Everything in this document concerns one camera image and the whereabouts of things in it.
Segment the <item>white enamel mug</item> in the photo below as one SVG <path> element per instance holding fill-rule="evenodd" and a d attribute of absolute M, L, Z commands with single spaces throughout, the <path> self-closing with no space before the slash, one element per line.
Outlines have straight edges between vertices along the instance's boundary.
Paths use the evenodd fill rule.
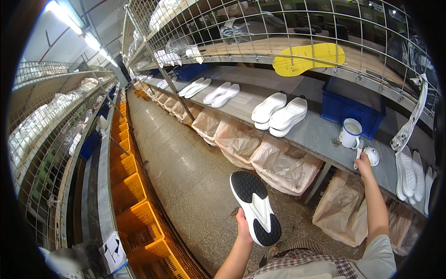
<path fill-rule="evenodd" d="M 361 133 L 361 124 L 353 118 L 346 118 L 342 122 L 339 141 L 347 148 L 356 149 L 359 146 L 359 136 Z"/>

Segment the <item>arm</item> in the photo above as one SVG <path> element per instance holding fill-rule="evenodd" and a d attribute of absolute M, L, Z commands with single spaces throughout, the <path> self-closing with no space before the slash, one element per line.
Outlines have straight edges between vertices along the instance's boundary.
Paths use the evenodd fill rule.
<path fill-rule="evenodd" d="M 241 279 L 245 272 L 254 241 L 249 233 L 248 222 L 241 208 L 239 208 L 236 219 L 239 223 L 237 239 L 214 279 Z"/>
<path fill-rule="evenodd" d="M 358 164 L 361 179 L 364 182 L 365 200 L 367 203 L 368 237 L 366 247 L 381 234 L 389 234 L 389 219 L 386 204 L 373 176 L 372 167 L 367 154 L 361 152 L 361 157 L 355 160 Z"/>

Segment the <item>plaid shirt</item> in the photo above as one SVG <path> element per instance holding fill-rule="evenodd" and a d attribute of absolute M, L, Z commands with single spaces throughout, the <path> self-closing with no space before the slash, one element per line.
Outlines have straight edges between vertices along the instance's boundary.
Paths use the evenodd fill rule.
<path fill-rule="evenodd" d="M 321 246 L 312 239 L 301 239 L 292 247 L 284 249 L 283 252 L 275 251 L 268 254 L 267 264 L 249 274 L 245 279 L 253 279 L 254 276 L 279 268 L 294 267 L 314 261 L 334 262 L 339 275 L 344 275 L 347 279 L 358 279 L 355 270 L 345 258 L 335 258 L 323 254 Z"/>

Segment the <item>person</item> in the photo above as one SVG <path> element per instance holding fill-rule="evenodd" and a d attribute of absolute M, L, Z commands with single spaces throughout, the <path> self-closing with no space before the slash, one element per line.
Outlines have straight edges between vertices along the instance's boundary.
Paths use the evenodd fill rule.
<path fill-rule="evenodd" d="M 306 238 L 284 251 L 271 248 L 266 264 L 249 274 L 247 279 L 385 279 L 393 275 L 396 264 L 388 237 L 389 224 L 384 199 L 373 176 L 367 154 L 362 152 L 355 163 L 358 164 L 364 182 L 367 202 L 368 237 L 362 259 L 354 261 L 323 255 L 321 247 Z M 237 238 L 214 279 L 240 279 L 244 275 L 254 241 L 241 208 L 236 219 Z"/>

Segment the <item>tiled floor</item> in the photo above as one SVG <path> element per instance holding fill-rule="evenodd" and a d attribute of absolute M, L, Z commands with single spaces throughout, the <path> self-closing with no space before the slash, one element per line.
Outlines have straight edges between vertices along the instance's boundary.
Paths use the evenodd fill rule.
<path fill-rule="evenodd" d="M 209 146 L 191 128 L 156 103 L 128 94 L 136 142 L 158 196 L 175 228 L 201 264 L 214 275 L 228 256 L 237 235 L 231 215 L 238 207 L 229 175 L 245 170 L 231 164 L 218 148 Z M 277 246 L 302 237 L 318 241 L 327 254 L 361 258 L 364 245 L 349 247 L 311 223 L 313 212 L 273 189 L 271 207 L 282 226 Z M 246 272 L 258 268 L 268 248 L 254 245 Z"/>

